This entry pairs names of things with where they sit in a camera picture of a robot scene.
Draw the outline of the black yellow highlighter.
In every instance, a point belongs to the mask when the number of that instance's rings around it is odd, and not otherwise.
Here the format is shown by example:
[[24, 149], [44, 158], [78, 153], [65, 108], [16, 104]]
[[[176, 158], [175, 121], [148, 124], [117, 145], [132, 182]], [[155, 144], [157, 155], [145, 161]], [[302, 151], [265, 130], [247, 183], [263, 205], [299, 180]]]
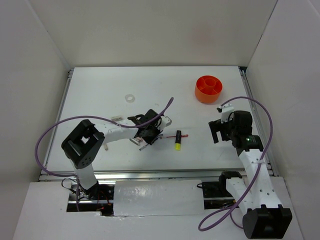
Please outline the black yellow highlighter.
[[180, 130], [177, 130], [175, 135], [175, 147], [174, 147], [176, 151], [181, 150], [181, 139], [182, 139], [182, 132]]

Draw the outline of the red pen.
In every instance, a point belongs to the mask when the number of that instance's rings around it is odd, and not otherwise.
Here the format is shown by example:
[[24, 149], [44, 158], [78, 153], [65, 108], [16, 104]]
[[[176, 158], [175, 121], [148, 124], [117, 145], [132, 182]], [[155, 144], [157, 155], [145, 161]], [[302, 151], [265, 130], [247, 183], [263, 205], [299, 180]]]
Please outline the red pen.
[[[188, 134], [182, 134], [180, 137], [181, 138], [186, 138], [188, 137], [189, 135]], [[171, 135], [171, 136], [161, 136], [160, 139], [168, 139], [168, 138], [176, 138], [177, 136], [176, 135]]]

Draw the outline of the blue pen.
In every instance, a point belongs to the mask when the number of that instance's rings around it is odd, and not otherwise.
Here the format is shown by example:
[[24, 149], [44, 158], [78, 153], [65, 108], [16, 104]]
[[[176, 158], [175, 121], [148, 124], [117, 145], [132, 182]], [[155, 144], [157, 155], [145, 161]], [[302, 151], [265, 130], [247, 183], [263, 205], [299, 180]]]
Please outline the blue pen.
[[163, 134], [158, 135], [154, 140], [151, 141], [151, 144], [147, 143], [146, 145], [142, 146], [141, 148], [139, 148], [139, 151], [142, 151], [143, 149], [145, 149], [146, 147], [152, 145], [153, 143], [155, 143], [155, 141], [157, 141], [158, 139], [161, 139], [163, 136]]

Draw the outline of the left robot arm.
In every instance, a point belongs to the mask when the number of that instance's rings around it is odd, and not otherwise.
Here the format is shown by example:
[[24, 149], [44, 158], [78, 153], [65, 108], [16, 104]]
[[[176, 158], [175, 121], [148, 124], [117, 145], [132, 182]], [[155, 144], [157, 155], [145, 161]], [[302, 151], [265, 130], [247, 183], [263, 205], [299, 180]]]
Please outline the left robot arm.
[[140, 138], [148, 145], [158, 140], [172, 120], [149, 109], [146, 114], [128, 118], [133, 126], [103, 124], [102, 128], [88, 119], [82, 120], [61, 144], [67, 158], [72, 162], [79, 180], [81, 194], [88, 200], [97, 199], [100, 187], [94, 174], [93, 161], [102, 145], [124, 139]]

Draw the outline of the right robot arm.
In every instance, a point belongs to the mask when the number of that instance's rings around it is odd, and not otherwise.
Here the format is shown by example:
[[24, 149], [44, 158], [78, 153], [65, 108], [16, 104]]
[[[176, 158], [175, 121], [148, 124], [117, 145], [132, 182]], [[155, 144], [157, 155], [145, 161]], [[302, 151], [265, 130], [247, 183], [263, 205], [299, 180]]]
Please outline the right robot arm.
[[289, 208], [283, 207], [272, 185], [263, 154], [263, 144], [254, 135], [250, 112], [236, 110], [222, 114], [209, 122], [213, 142], [220, 133], [223, 141], [231, 141], [249, 184], [238, 172], [225, 171], [220, 175], [218, 190], [223, 196], [232, 196], [240, 208], [242, 227], [248, 239], [282, 239], [293, 219]]

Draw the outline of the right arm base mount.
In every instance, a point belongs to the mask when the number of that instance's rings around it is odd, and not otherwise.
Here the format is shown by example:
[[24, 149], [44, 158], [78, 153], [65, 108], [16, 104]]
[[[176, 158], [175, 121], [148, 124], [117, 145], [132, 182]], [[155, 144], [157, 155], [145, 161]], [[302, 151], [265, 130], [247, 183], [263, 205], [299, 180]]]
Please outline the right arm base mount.
[[217, 181], [201, 182], [196, 187], [202, 190], [205, 210], [224, 209], [236, 203], [230, 193], [220, 189]]

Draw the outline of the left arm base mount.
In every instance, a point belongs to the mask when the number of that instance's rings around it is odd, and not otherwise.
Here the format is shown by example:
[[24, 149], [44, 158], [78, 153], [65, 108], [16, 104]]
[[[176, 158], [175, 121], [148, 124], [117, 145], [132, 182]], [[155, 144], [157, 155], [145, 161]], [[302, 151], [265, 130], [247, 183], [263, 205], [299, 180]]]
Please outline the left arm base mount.
[[69, 177], [61, 181], [61, 186], [69, 193], [67, 212], [98, 212], [105, 217], [114, 216], [115, 184], [99, 184], [90, 194], [86, 194], [76, 180]]

